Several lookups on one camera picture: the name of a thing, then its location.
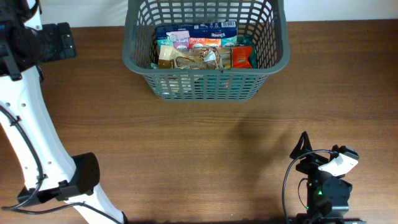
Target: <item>food package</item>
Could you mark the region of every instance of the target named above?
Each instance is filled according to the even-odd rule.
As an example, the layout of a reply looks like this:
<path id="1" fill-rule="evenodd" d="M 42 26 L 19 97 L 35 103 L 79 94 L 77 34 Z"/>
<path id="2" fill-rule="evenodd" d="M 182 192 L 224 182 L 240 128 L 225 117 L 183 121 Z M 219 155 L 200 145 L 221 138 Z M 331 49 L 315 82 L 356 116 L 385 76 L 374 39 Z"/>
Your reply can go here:
<path id="1" fill-rule="evenodd" d="M 221 47 L 221 39 L 206 38 L 206 45 L 210 47 Z"/>
<path id="2" fill-rule="evenodd" d="M 177 50 L 172 46 L 163 45 L 160 48 L 159 68 L 223 69 L 231 68 L 231 59 L 231 48 L 204 46 Z"/>
<path id="3" fill-rule="evenodd" d="M 206 39 L 205 38 L 189 38 L 189 48 L 190 49 L 195 49 L 195 48 L 202 48 L 206 45 Z"/>
<path id="4" fill-rule="evenodd" d="M 193 49 L 204 45 L 232 47 L 237 45 L 238 26 L 235 21 L 172 24 L 156 27 L 155 35 L 158 46 L 168 45 L 176 49 Z"/>
<path id="5" fill-rule="evenodd" d="M 256 46 L 253 43 L 253 37 L 238 37 L 238 46 L 251 46 L 253 48 L 253 51 L 249 57 L 249 61 L 253 68 L 258 68 Z"/>
<path id="6" fill-rule="evenodd" d="M 249 57 L 253 51 L 251 46 L 232 48 L 232 67 L 233 68 L 252 68 Z"/>

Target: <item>basket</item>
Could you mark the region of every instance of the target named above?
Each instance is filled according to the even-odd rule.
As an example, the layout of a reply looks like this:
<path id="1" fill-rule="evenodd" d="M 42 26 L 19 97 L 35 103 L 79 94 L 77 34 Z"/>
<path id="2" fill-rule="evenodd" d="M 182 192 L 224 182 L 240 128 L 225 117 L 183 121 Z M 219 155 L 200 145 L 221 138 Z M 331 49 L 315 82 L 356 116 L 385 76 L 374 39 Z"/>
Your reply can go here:
<path id="1" fill-rule="evenodd" d="M 236 21 L 250 36 L 258 69 L 152 69 L 158 63 L 156 26 Z M 123 60 L 167 101 L 246 101 L 289 61 L 283 0 L 129 0 Z"/>

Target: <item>table surface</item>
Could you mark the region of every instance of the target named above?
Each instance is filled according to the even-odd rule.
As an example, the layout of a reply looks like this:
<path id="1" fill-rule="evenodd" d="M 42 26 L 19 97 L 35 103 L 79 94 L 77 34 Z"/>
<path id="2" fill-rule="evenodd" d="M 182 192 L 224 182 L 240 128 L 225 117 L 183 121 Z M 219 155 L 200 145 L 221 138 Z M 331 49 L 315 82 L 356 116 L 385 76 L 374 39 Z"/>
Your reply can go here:
<path id="1" fill-rule="evenodd" d="M 283 177 L 303 131 L 314 149 L 358 151 L 345 178 L 354 186 L 347 217 L 398 220 L 398 21 L 289 23 L 288 66 L 245 103 L 164 102 L 123 64 L 123 27 L 73 35 L 78 57 L 42 67 L 44 100 L 69 154 L 96 154 L 101 185 L 130 220 L 281 217 Z M 0 202 L 14 205 L 24 179 L 3 131 L 0 148 Z M 290 173 L 291 216 L 305 212 L 303 177 Z M 0 220 L 85 223 L 74 209 Z"/>

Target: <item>black cable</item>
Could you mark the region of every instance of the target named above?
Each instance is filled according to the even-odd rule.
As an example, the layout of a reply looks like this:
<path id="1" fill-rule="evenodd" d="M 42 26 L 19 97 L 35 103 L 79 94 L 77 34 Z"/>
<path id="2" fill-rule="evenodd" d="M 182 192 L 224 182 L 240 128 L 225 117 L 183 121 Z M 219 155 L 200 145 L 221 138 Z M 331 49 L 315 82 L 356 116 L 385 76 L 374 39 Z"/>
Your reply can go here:
<path id="1" fill-rule="evenodd" d="M 71 203 L 71 204 L 60 206 L 60 207 L 57 207 L 57 208 L 52 208 L 52 209 L 49 209 L 49 210 L 37 211 L 37 212 L 18 209 L 18 208 L 21 208 L 22 206 L 28 204 L 38 194 L 38 192 L 40 190 L 40 187 L 43 184 L 43 180 L 44 180 L 45 176 L 43 174 L 43 167 L 42 167 L 42 164 L 40 162 L 39 156 L 37 155 L 32 143 L 31 143 L 31 141 L 29 139 L 29 137 L 26 135 L 25 131 L 20 126 L 19 119 L 15 119 L 12 116 L 12 114 L 10 114 L 10 112 L 8 112 L 1 105 L 0 105 L 0 111 L 8 118 L 8 120 L 10 121 L 10 126 L 15 126 L 17 128 L 17 130 L 19 131 L 19 133 L 21 134 L 22 138 L 24 139 L 24 141 L 27 144 L 27 147 L 29 148 L 30 152 L 32 153 L 32 156 L 33 156 L 33 158 L 35 160 L 35 163 L 37 165 L 37 169 L 39 171 L 38 183 L 36 185 L 35 190 L 32 192 L 32 194 L 29 196 L 29 198 L 27 198 L 25 201 L 23 201 L 23 202 L 21 202 L 21 203 L 19 203 L 17 205 L 14 205 L 14 206 L 2 207 L 1 208 L 2 210 L 17 212 L 17 213 L 23 213 L 23 214 L 27 214 L 27 215 L 43 215 L 43 214 L 56 212 L 56 211 L 63 210 L 63 209 L 66 209 L 66 208 L 70 208 L 70 207 L 74 207 L 74 206 L 82 206 L 82 207 L 85 207 L 85 208 L 89 208 L 90 210 L 92 210 L 92 211 L 94 211 L 96 213 L 99 213 L 100 215 L 103 215 L 104 217 L 114 221 L 117 224 L 122 224 L 121 222 L 117 221 L 117 219 L 109 216 L 108 214 L 106 214 L 106 213 L 104 213 L 104 212 L 102 212 L 102 211 L 100 211 L 100 210 L 98 210 L 98 209 L 96 209 L 94 207 L 91 207 L 91 206 L 85 204 L 84 202 Z"/>
<path id="2" fill-rule="evenodd" d="M 294 160 L 290 163 L 289 167 L 288 167 L 287 170 L 286 170 L 285 179 L 284 179 L 284 184 L 283 184 L 283 186 L 282 186 L 282 207 L 283 207 L 283 209 L 284 209 L 286 224 L 290 224 L 289 216 L 287 215 L 287 212 L 286 212 L 286 205 L 285 205 L 285 188 L 286 188 L 287 176 L 288 176 L 288 174 L 289 174 L 289 172 L 290 172 L 292 166 L 293 166 L 298 160 L 303 159 L 305 156 L 307 156 L 307 155 L 309 155 L 309 154 L 318 153 L 318 152 L 326 152 L 326 153 L 329 153 L 329 154 L 333 154 L 333 152 L 332 152 L 331 150 L 325 150 L 325 149 L 320 149 L 320 150 L 314 150 L 314 151 L 311 151 L 311 152 L 306 152 L 306 153 L 304 153 L 304 154 L 298 156 L 296 159 L 294 159 Z"/>
<path id="3" fill-rule="evenodd" d="M 22 210 L 22 209 L 16 209 L 16 210 L 13 210 L 13 212 L 27 214 L 27 215 L 43 215 L 43 214 L 56 212 L 56 211 L 63 210 L 63 209 L 66 209 L 66 208 L 70 208 L 70 207 L 74 207 L 74 206 L 82 206 L 82 207 L 88 208 L 88 209 L 90 209 L 90 210 L 92 210 L 92 211 L 94 211 L 96 213 L 99 213 L 100 215 L 103 215 L 104 217 L 114 221 L 117 224 L 123 224 L 123 223 L 117 221 L 117 219 L 111 217 L 110 215 L 108 215 L 108 214 L 106 214 L 106 213 L 104 213 L 104 212 L 102 212 L 102 211 L 100 211 L 100 210 L 98 210 L 98 209 L 96 209 L 94 207 L 91 207 L 91 206 L 85 204 L 84 202 L 71 203 L 69 205 L 64 205 L 64 206 L 60 206 L 60 207 L 57 207 L 57 208 L 52 208 L 52 209 L 48 209 L 48 210 L 44 210 L 44 211 L 37 211 L 37 212 L 36 211 Z"/>
<path id="4" fill-rule="evenodd" d="M 0 105 L 0 111 L 8 118 L 8 120 L 10 121 L 10 126 L 15 126 L 17 128 L 17 130 L 19 131 L 19 133 L 21 134 L 22 138 L 24 139 L 24 141 L 26 142 L 27 147 L 29 148 L 30 153 L 33 156 L 33 159 L 35 160 L 35 163 L 37 165 L 37 170 L 39 172 L 39 178 L 38 181 L 36 183 L 36 188 L 35 190 L 32 192 L 32 194 L 23 202 L 14 205 L 14 206 L 10 206 L 10 207 L 2 207 L 1 209 L 4 211 L 13 211 L 15 209 L 21 208 L 24 205 L 27 205 L 39 192 L 40 187 L 43 184 L 43 180 L 44 180 L 44 174 L 43 174 L 43 167 L 42 164 L 40 163 L 40 159 L 39 156 L 37 155 L 31 141 L 29 140 L 28 136 L 26 135 L 25 131 L 23 130 L 23 128 L 20 126 L 19 124 L 19 119 L 15 119 L 12 114 L 10 114 L 10 112 L 8 112 L 4 107 L 2 107 Z"/>
<path id="5" fill-rule="evenodd" d="M 298 183 L 298 187 L 297 187 L 297 193 L 298 193 L 298 198 L 300 199 L 301 204 L 304 206 L 305 209 L 307 209 L 307 207 L 304 205 L 303 201 L 301 200 L 300 197 L 300 185 L 304 180 L 308 180 L 308 178 L 303 178 L 300 180 L 300 182 Z"/>

